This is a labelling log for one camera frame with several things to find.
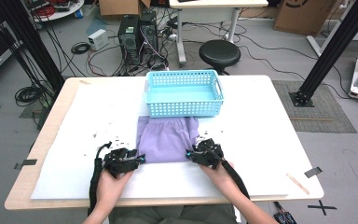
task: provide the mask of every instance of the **person's arm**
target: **person's arm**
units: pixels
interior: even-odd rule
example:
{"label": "person's arm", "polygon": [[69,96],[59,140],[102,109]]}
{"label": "person's arm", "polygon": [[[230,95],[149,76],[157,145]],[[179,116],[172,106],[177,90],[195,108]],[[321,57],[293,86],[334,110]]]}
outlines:
{"label": "person's arm", "polygon": [[97,203],[94,210],[84,220],[83,224],[101,224],[115,207],[121,192],[132,176],[133,171],[115,179],[109,172],[103,170],[98,182]]}
{"label": "person's arm", "polygon": [[277,223],[269,214],[252,203],[252,201],[241,193],[222,164],[219,164],[216,170],[203,165],[200,165],[200,168],[212,180],[222,194],[240,210],[248,223]]}

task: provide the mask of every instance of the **chair leg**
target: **chair leg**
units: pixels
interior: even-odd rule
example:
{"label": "chair leg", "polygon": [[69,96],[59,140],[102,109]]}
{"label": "chair leg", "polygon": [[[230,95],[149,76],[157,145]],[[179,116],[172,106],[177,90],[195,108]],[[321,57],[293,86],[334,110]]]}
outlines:
{"label": "chair leg", "polygon": [[227,76],[229,76],[229,73],[226,72],[225,70],[222,70],[222,73],[226,74]]}

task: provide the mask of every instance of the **gray carpet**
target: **gray carpet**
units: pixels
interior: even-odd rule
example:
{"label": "gray carpet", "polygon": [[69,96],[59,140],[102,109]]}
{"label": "gray carpet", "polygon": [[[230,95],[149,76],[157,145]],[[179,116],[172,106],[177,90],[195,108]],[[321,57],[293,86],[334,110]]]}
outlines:
{"label": "gray carpet", "polygon": [[289,92],[296,92],[302,81],[272,81],[297,132],[357,133],[331,91],[319,86],[311,100],[314,107],[295,107]]}

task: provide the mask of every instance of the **computer tower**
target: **computer tower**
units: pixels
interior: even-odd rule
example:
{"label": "computer tower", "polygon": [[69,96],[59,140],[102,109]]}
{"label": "computer tower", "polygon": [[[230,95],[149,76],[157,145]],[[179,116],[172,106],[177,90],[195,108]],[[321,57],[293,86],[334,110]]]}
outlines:
{"label": "computer tower", "polygon": [[151,48],[158,52],[156,11],[145,11],[139,23],[141,39],[146,42],[145,52],[152,51]]}
{"label": "computer tower", "polygon": [[136,65],[142,61],[143,50],[139,36],[139,16],[124,15],[118,28],[118,41],[126,64]]}

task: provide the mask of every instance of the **black metal pole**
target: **black metal pole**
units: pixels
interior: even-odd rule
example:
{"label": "black metal pole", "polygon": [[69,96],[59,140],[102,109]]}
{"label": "black metal pole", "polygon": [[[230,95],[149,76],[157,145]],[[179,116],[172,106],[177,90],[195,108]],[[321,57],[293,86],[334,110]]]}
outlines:
{"label": "black metal pole", "polygon": [[310,98],[327,76],[345,48],[358,33],[358,0],[337,28],[319,60],[296,93],[290,93],[295,106],[308,106]]}
{"label": "black metal pole", "polygon": [[39,33],[31,24],[30,20],[33,18],[29,17],[21,0],[0,0],[0,16],[7,21],[10,28],[19,36],[22,44],[33,56],[48,84],[54,90],[52,99],[54,101],[60,93],[64,79]]}

